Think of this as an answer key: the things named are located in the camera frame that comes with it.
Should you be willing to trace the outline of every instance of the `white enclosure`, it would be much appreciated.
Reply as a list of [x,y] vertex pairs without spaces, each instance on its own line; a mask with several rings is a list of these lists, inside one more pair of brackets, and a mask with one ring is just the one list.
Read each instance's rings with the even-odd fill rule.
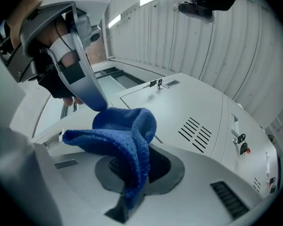
[[283,27],[263,0],[236,0],[213,23],[174,12],[183,0],[138,1],[110,1],[106,23],[122,14],[106,29],[110,56],[197,78],[270,125],[283,109]]

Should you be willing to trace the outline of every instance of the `vent grille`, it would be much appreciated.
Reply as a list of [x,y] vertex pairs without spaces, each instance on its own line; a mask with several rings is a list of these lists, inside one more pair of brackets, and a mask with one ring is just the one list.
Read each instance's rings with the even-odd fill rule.
[[61,169],[61,168],[71,167],[71,166],[74,166],[76,164],[78,164],[76,162],[76,160],[70,160],[70,161],[64,161],[64,162],[56,163],[55,166],[56,166],[57,169]]
[[249,209],[238,198],[238,196],[228,187],[225,182],[211,184],[211,187],[231,214],[233,219],[237,219],[247,213]]
[[255,180],[254,180],[253,187],[256,189],[256,191],[257,191],[258,193],[260,193],[261,184],[259,183],[259,181],[258,181],[256,178],[255,178]]
[[202,153],[207,148],[212,136],[212,133],[208,129],[201,126],[192,117],[186,121],[178,132]]

